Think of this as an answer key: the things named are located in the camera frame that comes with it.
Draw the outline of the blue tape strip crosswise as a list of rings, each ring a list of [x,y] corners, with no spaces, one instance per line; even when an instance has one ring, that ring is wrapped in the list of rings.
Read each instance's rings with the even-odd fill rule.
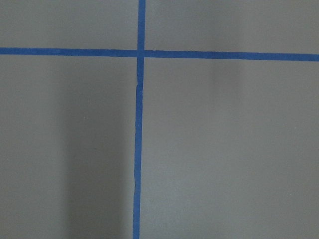
[[[216,52],[216,51],[165,51],[165,50],[120,50],[120,49],[69,49],[69,48],[19,48],[2,47],[1,55],[46,55],[46,56],[97,56],[97,57],[147,57],[187,59],[231,59],[317,62],[317,54]]]

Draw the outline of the blue tape strip lengthwise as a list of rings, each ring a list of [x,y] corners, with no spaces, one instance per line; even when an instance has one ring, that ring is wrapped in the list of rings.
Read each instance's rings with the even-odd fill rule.
[[[141,182],[142,182],[142,132],[143,132],[143,92],[145,65],[145,22],[146,1],[138,1],[137,32],[137,85],[135,117],[135,154],[134,154],[134,201],[133,201],[133,239],[140,238]]]

